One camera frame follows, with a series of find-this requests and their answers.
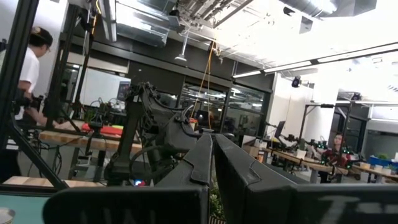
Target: exposed duct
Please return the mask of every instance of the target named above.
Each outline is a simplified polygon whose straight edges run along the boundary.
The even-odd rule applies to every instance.
[[[357,16],[376,8],[377,0],[279,0],[310,17]]]
[[[337,6],[329,0],[280,0],[284,4],[311,17],[323,17],[334,13]]]

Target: blue bin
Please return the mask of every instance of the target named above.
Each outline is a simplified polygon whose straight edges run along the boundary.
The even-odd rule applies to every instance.
[[[385,166],[389,166],[390,164],[393,164],[394,166],[398,167],[398,163],[396,163],[396,162],[392,162],[392,161],[385,160],[385,159],[379,159],[379,158],[373,157],[373,156],[370,157],[369,163],[372,166],[380,165],[380,166],[385,167]]]

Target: red object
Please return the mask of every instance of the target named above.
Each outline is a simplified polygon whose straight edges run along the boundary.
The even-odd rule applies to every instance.
[[[84,131],[91,131],[90,127],[88,126],[87,123],[83,124],[81,127]],[[101,134],[113,134],[113,135],[122,135],[123,130],[119,128],[114,128],[110,126],[104,126],[101,128]]]

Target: woman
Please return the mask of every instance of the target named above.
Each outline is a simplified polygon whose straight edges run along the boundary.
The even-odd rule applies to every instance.
[[[340,133],[337,133],[333,140],[332,150],[326,150],[325,152],[323,152],[322,157],[328,158],[329,165],[344,167],[346,165],[347,161],[349,160],[349,155],[342,156],[341,158],[339,158],[342,143],[343,143],[343,135]],[[328,181],[329,174],[327,172],[320,171],[319,175],[321,177],[321,184],[330,183],[330,181]]]

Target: black monitor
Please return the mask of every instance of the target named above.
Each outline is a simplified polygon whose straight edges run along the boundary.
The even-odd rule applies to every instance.
[[[276,130],[275,130],[275,135],[274,135],[275,138],[279,138],[279,136],[282,134],[282,130],[285,126],[285,123],[286,123],[286,121],[279,122],[278,127],[276,127]]]

